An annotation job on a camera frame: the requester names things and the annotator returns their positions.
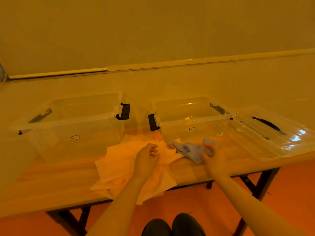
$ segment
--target blue cloth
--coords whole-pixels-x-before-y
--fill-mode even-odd
[[[172,141],[172,144],[169,144],[168,146],[172,149],[176,149],[176,153],[180,153],[183,156],[191,159],[194,163],[196,164],[200,164],[203,162],[203,158],[202,156],[199,154],[200,152],[204,152],[205,154],[210,154],[213,153],[212,150],[207,150],[204,145],[197,145],[197,144],[193,144],[193,143],[185,143],[185,144],[181,144],[179,142],[176,141]],[[215,144],[215,145],[219,145],[216,141],[213,141],[209,138],[205,138],[202,141],[203,144]]]

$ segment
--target table top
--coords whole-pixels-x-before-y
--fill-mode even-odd
[[[216,139],[227,158],[230,176],[268,170],[315,159],[315,152],[262,162],[252,157],[228,135]],[[46,163],[41,157],[0,197],[0,217],[34,211],[47,211],[88,204],[106,198],[90,190],[99,180],[94,164],[97,158],[85,158],[57,164]],[[169,165],[178,185],[212,180],[204,164],[196,165],[181,158]]]

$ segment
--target clear plastic storage box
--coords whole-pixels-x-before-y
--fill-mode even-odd
[[[161,101],[153,108],[165,142],[220,136],[231,117],[222,104],[208,97]]]
[[[53,100],[14,123],[48,162],[101,156],[119,144],[121,93]]]
[[[315,151],[315,132],[299,123],[258,106],[233,112],[230,136],[261,161]]]

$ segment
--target plastic box lid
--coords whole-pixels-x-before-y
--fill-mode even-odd
[[[261,157],[260,160],[315,150],[315,132],[299,123],[258,106],[234,109],[233,112],[231,137],[250,153]]]
[[[55,99],[17,120],[12,128],[26,130],[108,119],[118,114],[121,93]]]
[[[153,104],[157,125],[172,127],[229,119],[231,114],[219,102],[208,97],[160,101]]]

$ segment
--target dark pants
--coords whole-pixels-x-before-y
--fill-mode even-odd
[[[177,215],[172,229],[163,219],[153,219],[147,223],[141,236],[205,236],[202,227],[194,217],[186,213]]]

